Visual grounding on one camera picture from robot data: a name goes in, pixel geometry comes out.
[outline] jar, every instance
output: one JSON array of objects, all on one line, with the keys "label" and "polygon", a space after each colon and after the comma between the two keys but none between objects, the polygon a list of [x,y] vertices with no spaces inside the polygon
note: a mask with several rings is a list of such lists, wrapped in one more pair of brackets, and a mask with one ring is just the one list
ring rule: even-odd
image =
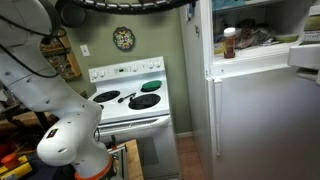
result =
[{"label": "jar", "polygon": [[236,55],[235,53],[236,29],[227,28],[224,30],[223,35],[225,37],[224,42],[226,46],[226,50],[224,52],[224,58],[225,59],[234,58]]}]

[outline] stove control panel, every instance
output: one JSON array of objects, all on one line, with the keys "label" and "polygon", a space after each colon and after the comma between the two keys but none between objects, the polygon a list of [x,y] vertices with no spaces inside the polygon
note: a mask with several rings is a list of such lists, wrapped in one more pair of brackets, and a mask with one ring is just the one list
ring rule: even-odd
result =
[{"label": "stove control panel", "polygon": [[89,69],[91,83],[165,71],[163,57],[155,57]]}]

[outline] robotic arm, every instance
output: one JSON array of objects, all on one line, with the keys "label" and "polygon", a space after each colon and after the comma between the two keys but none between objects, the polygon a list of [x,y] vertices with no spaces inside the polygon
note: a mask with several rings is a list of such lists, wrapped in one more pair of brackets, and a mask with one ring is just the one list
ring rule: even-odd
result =
[{"label": "robotic arm", "polygon": [[56,76],[39,51],[43,36],[3,20],[54,35],[60,27],[55,9],[44,0],[6,0],[1,1],[0,16],[0,81],[29,109],[51,112],[60,118],[39,143],[39,157],[53,166],[72,164],[77,179],[105,175],[111,159],[105,145],[93,138],[101,118],[100,106],[83,99]]}]

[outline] white refrigerator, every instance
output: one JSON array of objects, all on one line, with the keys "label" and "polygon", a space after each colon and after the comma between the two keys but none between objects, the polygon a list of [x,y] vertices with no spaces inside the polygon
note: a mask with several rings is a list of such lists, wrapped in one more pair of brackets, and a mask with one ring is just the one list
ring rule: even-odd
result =
[{"label": "white refrigerator", "polygon": [[[320,86],[287,63],[310,6],[320,1],[251,0],[220,11],[212,10],[214,2],[198,1],[193,15],[180,8],[193,133],[206,178],[320,179]],[[213,53],[217,14],[234,22],[256,18],[300,38],[226,60]]]}]

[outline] kitchen floor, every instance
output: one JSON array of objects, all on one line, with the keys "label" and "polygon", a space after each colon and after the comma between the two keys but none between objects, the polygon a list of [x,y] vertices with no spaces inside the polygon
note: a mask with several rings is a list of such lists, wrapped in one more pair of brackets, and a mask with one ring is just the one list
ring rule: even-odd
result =
[{"label": "kitchen floor", "polygon": [[182,180],[205,180],[193,137],[177,138]]}]

